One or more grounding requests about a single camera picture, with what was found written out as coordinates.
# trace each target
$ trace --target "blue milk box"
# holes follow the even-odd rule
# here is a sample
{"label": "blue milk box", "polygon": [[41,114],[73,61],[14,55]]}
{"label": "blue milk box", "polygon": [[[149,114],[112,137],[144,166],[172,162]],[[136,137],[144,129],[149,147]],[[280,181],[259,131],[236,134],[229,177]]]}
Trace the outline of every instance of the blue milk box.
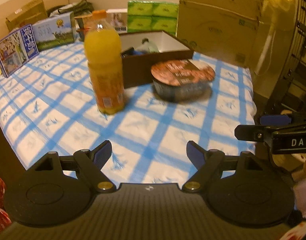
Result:
{"label": "blue milk box", "polygon": [[40,20],[32,25],[38,50],[46,50],[74,42],[74,13],[68,12]]}
{"label": "blue milk box", "polygon": [[0,68],[4,77],[39,54],[31,24],[11,32],[0,40]]}

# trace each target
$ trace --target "bottle label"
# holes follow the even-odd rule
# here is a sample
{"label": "bottle label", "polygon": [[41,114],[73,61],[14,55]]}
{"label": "bottle label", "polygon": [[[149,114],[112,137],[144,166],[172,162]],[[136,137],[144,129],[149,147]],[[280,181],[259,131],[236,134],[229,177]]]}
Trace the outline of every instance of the bottle label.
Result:
{"label": "bottle label", "polygon": [[110,76],[90,73],[90,78],[99,108],[114,108],[124,104],[123,76],[121,73],[115,73]]}

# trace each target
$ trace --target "open box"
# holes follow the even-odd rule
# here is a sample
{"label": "open box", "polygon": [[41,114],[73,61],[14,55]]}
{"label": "open box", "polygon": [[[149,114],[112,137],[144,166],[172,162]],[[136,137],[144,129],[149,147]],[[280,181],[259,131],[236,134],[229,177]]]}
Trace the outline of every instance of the open box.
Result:
{"label": "open box", "polygon": [[122,51],[138,47],[144,38],[154,42],[160,53],[133,55],[122,58],[124,88],[152,83],[151,67],[172,59],[191,59],[194,51],[164,31],[120,34]]}

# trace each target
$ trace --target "instant noodle bowl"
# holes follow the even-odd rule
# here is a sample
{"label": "instant noodle bowl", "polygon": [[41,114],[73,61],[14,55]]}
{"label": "instant noodle bowl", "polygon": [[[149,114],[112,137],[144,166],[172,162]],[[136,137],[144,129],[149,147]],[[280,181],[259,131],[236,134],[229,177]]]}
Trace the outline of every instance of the instant noodle bowl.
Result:
{"label": "instant noodle bowl", "polygon": [[214,70],[197,60],[169,60],[151,67],[157,94],[164,100],[179,102],[201,96],[215,78]]}

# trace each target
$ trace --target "black metal rack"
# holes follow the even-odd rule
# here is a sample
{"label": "black metal rack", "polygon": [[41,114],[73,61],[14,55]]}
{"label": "black metal rack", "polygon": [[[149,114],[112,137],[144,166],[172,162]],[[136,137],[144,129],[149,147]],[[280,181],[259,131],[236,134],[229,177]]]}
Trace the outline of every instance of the black metal rack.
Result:
{"label": "black metal rack", "polygon": [[276,86],[267,101],[265,114],[280,114],[283,109],[306,112],[306,63],[302,61],[305,54],[306,0],[298,0],[291,47]]}

